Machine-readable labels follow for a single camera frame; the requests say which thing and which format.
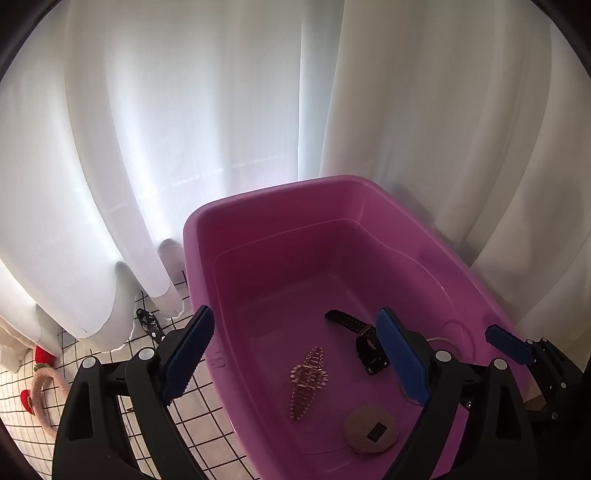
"black watch strap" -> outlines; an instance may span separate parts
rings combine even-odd
[[[348,313],[341,312],[340,310],[331,310],[324,314],[327,320],[336,322],[347,330],[351,330],[353,333],[361,333],[361,331],[369,325],[369,323],[362,322],[359,319],[349,315]]]

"red pom-pom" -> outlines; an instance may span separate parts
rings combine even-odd
[[[56,361],[56,357],[54,357],[49,352],[46,352],[40,346],[35,348],[35,363],[36,364],[47,364],[53,367],[53,364]]]
[[[23,390],[21,392],[21,403],[22,403],[22,406],[25,407],[25,410],[27,410],[31,415],[34,415],[33,404],[31,402],[31,391],[30,390]]]

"label on round pad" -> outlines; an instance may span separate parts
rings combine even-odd
[[[356,452],[380,453],[394,444],[398,430],[388,410],[365,405],[353,410],[345,420],[345,438]]]

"black grid line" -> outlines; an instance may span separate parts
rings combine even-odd
[[[183,291],[183,293],[185,291],[187,292],[186,294],[181,295],[183,299],[183,305],[186,306],[190,304],[190,298],[187,289],[187,278],[184,272],[182,273],[182,280],[175,282],[174,285],[177,287],[177,289]],[[185,308],[186,312],[182,312],[182,314],[176,319],[164,318],[155,305],[151,303],[150,297],[147,296],[143,291],[140,292],[140,295],[138,295],[135,301],[136,306],[138,303],[141,304],[144,310],[148,310],[152,314],[157,315],[157,318],[163,327],[164,333],[184,327],[193,315],[192,309],[188,307]],[[64,331],[60,332],[59,337],[61,343],[61,358],[57,360],[56,369],[58,369],[66,377],[66,380],[70,384],[73,383],[73,376],[78,370],[81,361],[89,352],[91,355],[99,356],[99,358],[102,356],[103,359],[101,361],[104,360],[104,363],[108,361],[119,361],[120,359],[129,359],[133,356],[134,349],[137,351],[148,346],[150,343],[153,347],[157,346],[153,339],[141,329],[136,316],[134,316],[134,329],[130,339],[126,341],[124,345],[117,351],[97,352],[92,348],[81,348],[83,344],[72,337],[69,333]],[[42,478],[50,480],[51,466],[53,463],[54,441],[49,439],[43,430],[37,426],[36,421],[24,410],[20,402],[19,393],[21,386],[23,384],[25,384],[27,388],[30,386],[30,381],[33,377],[33,364],[34,360],[32,353],[29,352],[25,357],[18,374],[0,371],[0,417],[7,429],[10,431],[11,436],[15,439],[15,442],[20,448],[21,452],[29,460],[33,468]],[[183,436],[185,439],[187,447],[189,447],[189,449],[193,452],[193,455],[196,457],[198,463],[202,466],[206,475],[208,475],[213,480],[227,480],[227,474],[224,474],[222,471],[215,470],[230,463],[236,463],[237,468],[244,469],[251,480],[259,480],[259,477],[253,475],[253,473],[245,464],[244,460],[246,459],[246,455],[239,455],[228,439],[229,436],[236,437],[236,433],[233,431],[233,429],[230,429],[230,431],[225,433],[222,429],[222,426],[218,422],[216,415],[214,415],[214,413],[220,411],[223,412],[223,407],[211,408],[207,401],[207,397],[210,395],[210,393],[208,392],[207,395],[205,395],[203,389],[207,389],[207,387],[213,385],[213,382],[211,382],[210,378],[208,381],[204,381],[206,379],[203,378],[201,379],[202,383],[200,384],[197,381],[196,372],[194,372],[191,376],[190,384],[187,386],[183,397],[185,395],[195,395],[198,393],[199,396],[195,398],[195,400],[200,399],[200,401],[197,403],[202,404],[192,405],[192,403],[185,401],[182,402],[182,408],[179,408],[177,401],[180,399],[178,398],[173,401],[170,407],[174,424],[179,429],[181,436]],[[159,478],[160,476],[157,470],[154,468],[155,465],[152,456],[145,446],[143,435],[141,434],[137,425],[137,421],[135,420],[133,408],[130,407],[131,402],[128,398],[125,400],[120,398],[119,400],[122,418],[124,419],[129,441],[131,445],[133,445],[132,449],[138,462],[138,466],[140,466],[143,473]],[[61,416],[64,405],[65,401],[60,399],[58,388],[52,380],[44,388],[43,407],[46,411],[46,415],[51,419],[52,426],[57,427],[55,424],[55,419]],[[213,430],[207,432],[207,434],[201,432],[200,430],[196,431],[194,427],[191,426],[191,424],[195,421],[207,421],[210,429]],[[209,454],[205,450],[200,450],[200,448],[203,448],[206,445],[211,445],[214,449],[219,448],[219,441],[221,440],[223,441],[225,447],[222,450],[217,451],[215,455],[212,454],[212,452],[215,453],[215,450],[211,450],[211,448],[208,449]]]

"curtain fold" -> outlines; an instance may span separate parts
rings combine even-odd
[[[349,173],[584,361],[590,103],[529,0],[64,0],[0,84],[0,315],[115,348],[138,285],[180,311],[196,208]]]

